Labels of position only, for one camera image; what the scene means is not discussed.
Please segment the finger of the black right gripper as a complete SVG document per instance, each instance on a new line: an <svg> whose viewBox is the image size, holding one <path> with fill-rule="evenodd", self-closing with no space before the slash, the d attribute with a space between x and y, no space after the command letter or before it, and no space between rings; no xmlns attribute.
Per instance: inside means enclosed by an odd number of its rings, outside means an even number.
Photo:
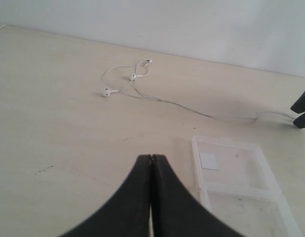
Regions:
<svg viewBox="0 0 305 237"><path fill-rule="evenodd" d="M299 129L305 128L305 114L302 114L298 118L296 118L293 121L293 124Z"/></svg>
<svg viewBox="0 0 305 237"><path fill-rule="evenodd" d="M297 114L305 112L305 91L290 109Z"/></svg>

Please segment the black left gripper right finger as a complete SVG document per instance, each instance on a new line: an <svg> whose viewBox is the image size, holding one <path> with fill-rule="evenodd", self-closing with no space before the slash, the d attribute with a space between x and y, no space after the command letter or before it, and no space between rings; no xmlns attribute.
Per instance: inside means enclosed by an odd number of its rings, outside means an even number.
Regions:
<svg viewBox="0 0 305 237"><path fill-rule="evenodd" d="M152 156L151 210L155 237L242 236L190 194L164 155Z"/></svg>

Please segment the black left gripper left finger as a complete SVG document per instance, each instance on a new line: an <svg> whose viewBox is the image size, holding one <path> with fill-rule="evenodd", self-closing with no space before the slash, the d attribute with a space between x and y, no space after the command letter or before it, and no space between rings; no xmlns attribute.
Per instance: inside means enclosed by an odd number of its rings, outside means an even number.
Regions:
<svg viewBox="0 0 305 237"><path fill-rule="evenodd" d="M140 155L118 190L64 237L148 237L152 156Z"/></svg>

